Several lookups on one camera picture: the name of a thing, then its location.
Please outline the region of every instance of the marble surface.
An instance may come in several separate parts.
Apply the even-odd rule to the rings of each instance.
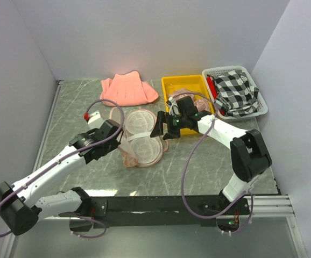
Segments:
[[[165,110],[160,80],[148,81],[159,93],[154,103],[124,107],[124,112],[134,109],[149,109],[154,113]],[[98,99],[102,91],[100,80],[60,82],[58,99],[43,146],[39,164],[45,164],[56,156],[78,133],[89,130],[83,114],[90,103]],[[108,117],[110,107],[97,104],[92,111],[99,110]],[[250,130],[258,128],[256,119],[234,122],[234,126]],[[185,161],[199,135],[186,135],[169,141],[169,149],[161,161],[148,168],[126,168],[122,153],[115,150],[98,161],[74,171],[61,182],[52,186],[49,195],[67,191],[72,187],[90,190],[95,196],[160,196],[180,195],[180,181]],[[194,153],[186,176],[187,195],[218,194],[232,176],[230,151],[212,138],[206,138]],[[271,169],[264,172],[252,187],[254,194],[277,194]]]

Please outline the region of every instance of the white plastic basket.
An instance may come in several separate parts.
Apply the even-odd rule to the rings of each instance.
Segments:
[[[253,79],[251,78],[251,75],[249,74],[249,72],[246,70],[245,67],[243,66],[223,66],[223,67],[215,67],[215,68],[209,68],[209,69],[205,69],[202,71],[202,76],[204,79],[204,82],[206,84],[206,87],[208,89],[209,92],[209,96],[211,99],[213,98],[213,95],[209,89],[208,86],[208,82],[207,82],[207,75],[211,75],[211,76],[216,76],[216,75],[222,75],[224,73],[227,73],[229,71],[233,71],[233,70],[237,70],[237,71],[243,71],[246,73],[246,76],[249,80],[249,83],[256,86],[255,82],[253,81]],[[257,112],[253,113],[253,114],[247,114],[246,116],[243,117],[225,117],[223,115],[220,114],[219,110],[218,110],[218,116],[221,120],[225,120],[225,121],[238,121],[238,120],[244,120],[250,117],[256,117],[256,116],[260,116],[261,114],[265,114],[266,112],[268,112],[268,107],[265,104],[265,101],[261,95],[260,92],[258,92],[257,95],[257,99],[258,99],[258,107],[257,107]]]

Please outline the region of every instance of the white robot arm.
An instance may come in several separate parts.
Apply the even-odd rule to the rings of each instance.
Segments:
[[[246,131],[216,119],[208,111],[198,112],[191,97],[176,101],[177,113],[159,111],[157,124],[151,137],[163,135],[162,124],[167,124],[167,133],[163,139],[180,137],[181,128],[190,128],[205,134],[214,123],[207,136],[212,137],[231,150],[234,174],[220,196],[233,202],[242,192],[249,189],[253,181],[271,166],[272,160],[262,135],[257,130]]]
[[[117,134],[105,143],[80,151],[82,148],[111,137],[119,128],[119,124],[115,121],[103,120],[99,112],[95,113],[94,120],[99,127],[78,134],[55,158],[34,173],[11,186],[6,182],[0,184],[0,202],[17,189],[23,188],[0,208],[0,216],[15,235],[25,233],[40,219],[64,212],[84,213],[83,209],[91,208],[90,197],[79,187],[58,195],[43,196],[54,183],[92,160],[107,155],[120,144],[119,134]],[[49,171],[42,175],[41,173],[46,169]]]

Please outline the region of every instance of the checkered fabric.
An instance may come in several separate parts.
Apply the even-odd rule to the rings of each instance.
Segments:
[[[243,117],[257,112],[258,88],[249,84],[245,72],[233,70],[212,77],[218,93],[215,105],[226,116]]]

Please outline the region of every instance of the pink fabric in yellow basket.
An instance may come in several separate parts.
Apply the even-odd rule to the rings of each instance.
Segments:
[[[155,101],[159,95],[147,82],[142,82],[137,71],[102,81],[103,92],[100,98],[115,101],[120,106],[143,105]]]

